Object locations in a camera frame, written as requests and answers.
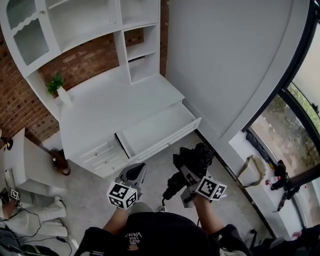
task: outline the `green plant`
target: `green plant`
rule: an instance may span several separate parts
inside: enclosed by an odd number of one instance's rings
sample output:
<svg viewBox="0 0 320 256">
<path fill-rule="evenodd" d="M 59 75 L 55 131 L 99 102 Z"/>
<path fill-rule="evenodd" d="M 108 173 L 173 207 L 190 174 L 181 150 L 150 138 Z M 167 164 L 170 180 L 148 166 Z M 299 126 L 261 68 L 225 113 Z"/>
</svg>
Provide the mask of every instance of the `green plant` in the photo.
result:
<svg viewBox="0 0 320 256">
<path fill-rule="evenodd" d="M 54 94 L 56 90 L 58 90 L 64 84 L 64 78 L 59 74 L 56 73 L 53 76 L 53 79 L 46 85 L 48 88 L 48 93 L 51 95 Z"/>
</svg>

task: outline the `window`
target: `window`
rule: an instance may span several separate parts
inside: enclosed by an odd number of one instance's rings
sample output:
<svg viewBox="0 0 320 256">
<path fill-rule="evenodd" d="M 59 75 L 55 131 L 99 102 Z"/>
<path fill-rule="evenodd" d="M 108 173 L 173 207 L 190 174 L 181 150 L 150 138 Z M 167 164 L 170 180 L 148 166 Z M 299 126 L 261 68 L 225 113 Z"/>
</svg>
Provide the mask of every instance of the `window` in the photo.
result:
<svg viewBox="0 0 320 256">
<path fill-rule="evenodd" d="M 301 215 L 312 227 L 320 224 L 320 15 L 310 13 L 313 18 L 287 72 L 243 131 L 251 126 L 284 162 L 292 181 L 287 189 L 300 187 L 297 210 L 302 208 Z"/>
<path fill-rule="evenodd" d="M 320 163 L 320 155 L 303 124 L 279 95 L 252 127 L 277 159 L 283 160 L 289 177 Z"/>
</svg>

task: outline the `black and white marker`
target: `black and white marker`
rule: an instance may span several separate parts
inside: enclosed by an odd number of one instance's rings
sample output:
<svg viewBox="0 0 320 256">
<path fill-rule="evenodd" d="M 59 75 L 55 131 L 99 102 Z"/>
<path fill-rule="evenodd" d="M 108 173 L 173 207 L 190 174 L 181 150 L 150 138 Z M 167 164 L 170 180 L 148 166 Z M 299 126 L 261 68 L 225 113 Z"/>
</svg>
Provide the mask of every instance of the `black and white marker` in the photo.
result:
<svg viewBox="0 0 320 256">
<path fill-rule="evenodd" d="M 195 192 L 209 200 L 218 201 L 226 190 L 227 186 L 217 180 L 204 176 Z"/>
<path fill-rule="evenodd" d="M 135 188 L 114 181 L 111 183 L 106 195 L 111 205 L 121 209 L 128 209 L 138 200 L 138 192 Z"/>
</svg>

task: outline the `black t-shirt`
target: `black t-shirt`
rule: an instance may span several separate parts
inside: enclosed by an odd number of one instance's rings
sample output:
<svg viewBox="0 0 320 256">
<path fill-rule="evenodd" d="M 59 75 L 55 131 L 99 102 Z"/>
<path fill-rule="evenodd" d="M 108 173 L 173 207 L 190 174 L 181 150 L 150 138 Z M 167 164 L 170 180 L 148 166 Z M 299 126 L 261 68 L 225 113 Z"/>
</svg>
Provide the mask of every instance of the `black t-shirt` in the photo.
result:
<svg viewBox="0 0 320 256">
<path fill-rule="evenodd" d="M 191 220 L 168 212 L 139 212 L 128 217 L 124 231 L 112 235 L 98 227 L 84 233 L 75 256 L 82 255 L 158 255 L 177 252 L 180 255 L 219 255 L 228 251 L 251 252 L 233 225 L 208 234 Z"/>
</svg>

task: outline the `white cabinet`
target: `white cabinet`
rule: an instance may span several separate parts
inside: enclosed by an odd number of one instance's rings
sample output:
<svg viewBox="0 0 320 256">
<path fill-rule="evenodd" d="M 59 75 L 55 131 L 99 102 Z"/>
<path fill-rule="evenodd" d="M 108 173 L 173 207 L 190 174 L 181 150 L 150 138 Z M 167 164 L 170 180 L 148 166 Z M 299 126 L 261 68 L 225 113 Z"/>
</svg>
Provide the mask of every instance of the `white cabinet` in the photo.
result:
<svg viewBox="0 0 320 256">
<path fill-rule="evenodd" d="M 116 134 L 130 161 L 143 162 L 197 129 L 200 121 L 177 102 Z"/>
<path fill-rule="evenodd" d="M 0 21 L 20 72 L 59 121 L 65 157 L 88 171 L 109 176 L 198 127 L 201 118 L 159 74 L 159 0 L 3 0 Z M 143 42 L 126 47 L 135 29 Z M 119 66 L 70 89 L 72 107 L 49 95 L 38 68 L 109 33 Z"/>
<path fill-rule="evenodd" d="M 102 178 L 128 163 L 128 157 L 114 135 L 93 143 L 70 159 Z"/>
<path fill-rule="evenodd" d="M 44 1 L 3 0 L 0 23 L 6 44 L 23 77 L 61 54 Z"/>
<path fill-rule="evenodd" d="M 117 0 L 46 0 L 61 52 L 121 30 Z"/>
</svg>

